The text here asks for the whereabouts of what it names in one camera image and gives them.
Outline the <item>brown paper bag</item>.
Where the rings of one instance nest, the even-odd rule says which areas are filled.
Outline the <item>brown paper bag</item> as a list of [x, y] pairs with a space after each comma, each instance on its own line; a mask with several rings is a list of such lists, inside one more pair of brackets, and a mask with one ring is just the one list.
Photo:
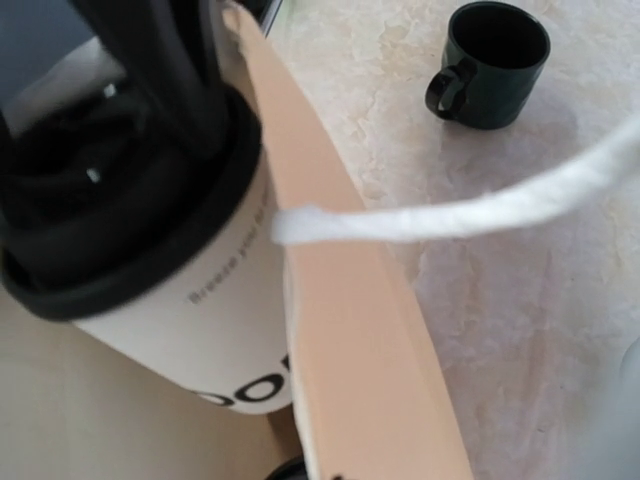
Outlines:
[[[296, 1], [242, 45], [285, 207], [488, 200], [639, 114], [637, 3], [571, 20], [534, 2], [555, 51], [521, 117], [443, 122], [421, 92], [451, 1]], [[1, 301], [5, 479], [610, 479], [582, 452], [639, 335], [639, 179], [549, 223], [469, 239], [293, 248], [296, 404], [200, 400], [77, 329]]]

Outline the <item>white paper cup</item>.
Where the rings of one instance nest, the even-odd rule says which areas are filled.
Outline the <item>white paper cup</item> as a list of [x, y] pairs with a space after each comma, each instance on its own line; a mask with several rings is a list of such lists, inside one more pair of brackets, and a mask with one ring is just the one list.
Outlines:
[[276, 210], [263, 152], [236, 213], [194, 259], [76, 327], [218, 406], [262, 415], [290, 405], [284, 252], [270, 239]]

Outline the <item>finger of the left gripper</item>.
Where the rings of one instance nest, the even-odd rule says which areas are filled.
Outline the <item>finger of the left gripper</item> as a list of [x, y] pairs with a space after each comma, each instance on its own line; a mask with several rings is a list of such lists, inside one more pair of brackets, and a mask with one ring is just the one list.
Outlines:
[[178, 141], [219, 153], [228, 132], [208, 1], [81, 1], [79, 13]]

